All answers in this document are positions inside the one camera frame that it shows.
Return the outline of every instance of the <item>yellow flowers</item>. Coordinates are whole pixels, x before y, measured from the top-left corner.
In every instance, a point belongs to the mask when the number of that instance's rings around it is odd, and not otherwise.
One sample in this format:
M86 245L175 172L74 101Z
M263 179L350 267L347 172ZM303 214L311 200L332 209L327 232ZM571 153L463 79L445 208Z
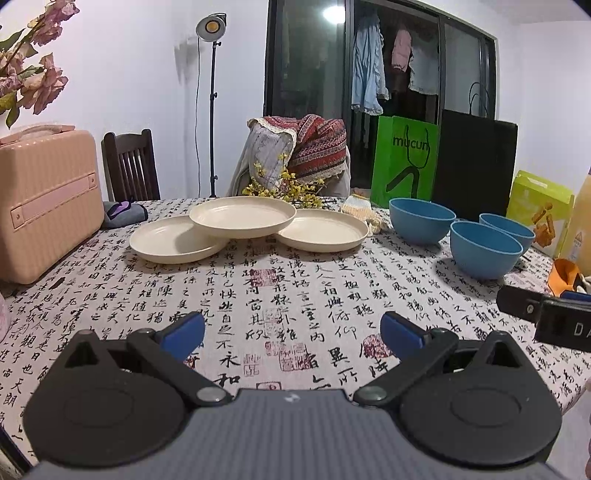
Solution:
M281 199L285 202L292 203L298 208L321 208L322 200L316 195L320 188L324 185L324 180L319 179L308 184L300 184L296 180L295 173L289 173L285 160L287 154L279 155L279 160L283 163L281 169L280 178L281 183L278 187L271 190L264 188L256 180L244 188L242 191L243 195L259 196L259 197L271 197ZM256 173L260 177L265 176L265 170L260 163L255 163Z

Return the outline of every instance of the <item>wooden chair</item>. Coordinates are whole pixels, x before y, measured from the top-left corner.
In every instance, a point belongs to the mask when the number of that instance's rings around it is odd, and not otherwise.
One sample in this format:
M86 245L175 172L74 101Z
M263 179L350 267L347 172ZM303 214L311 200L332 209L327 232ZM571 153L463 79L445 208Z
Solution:
M160 200L150 130L142 130L141 135L109 132L101 147L116 202Z

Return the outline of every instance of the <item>hanging clothes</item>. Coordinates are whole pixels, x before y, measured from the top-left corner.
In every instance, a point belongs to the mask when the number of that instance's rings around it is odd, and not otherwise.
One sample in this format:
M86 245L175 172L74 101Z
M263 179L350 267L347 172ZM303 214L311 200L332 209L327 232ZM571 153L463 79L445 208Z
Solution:
M353 60L353 92L351 107L370 115L384 112L378 97L388 100L382 48L384 38L379 30L379 17L374 13L363 17L355 34Z
M412 38L406 28L401 27L396 33L392 49L392 68L406 72L410 59Z
M423 40L411 32L413 56L408 65L411 69L408 88L424 95L439 95L439 53L437 37Z

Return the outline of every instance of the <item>bottle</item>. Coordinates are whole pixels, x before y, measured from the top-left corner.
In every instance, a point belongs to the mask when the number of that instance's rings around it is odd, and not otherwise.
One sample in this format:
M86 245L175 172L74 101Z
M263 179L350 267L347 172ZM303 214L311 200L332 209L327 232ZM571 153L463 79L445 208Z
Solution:
M560 256L576 263L585 277L591 275L591 169L574 201Z

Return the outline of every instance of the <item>plate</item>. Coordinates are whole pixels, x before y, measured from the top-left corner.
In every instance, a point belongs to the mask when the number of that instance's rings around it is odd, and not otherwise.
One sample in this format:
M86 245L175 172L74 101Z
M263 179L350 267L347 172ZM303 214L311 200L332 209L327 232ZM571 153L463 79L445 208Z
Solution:
M210 257L226 246L225 238L207 236L188 215L163 218L139 227L129 246L154 263L191 263Z
M268 197L225 197L193 207L189 216L211 236L258 238L289 225L296 216L296 208Z
M367 223L332 210L298 210L293 221L276 234L288 247L307 252L343 252L360 245L369 234Z

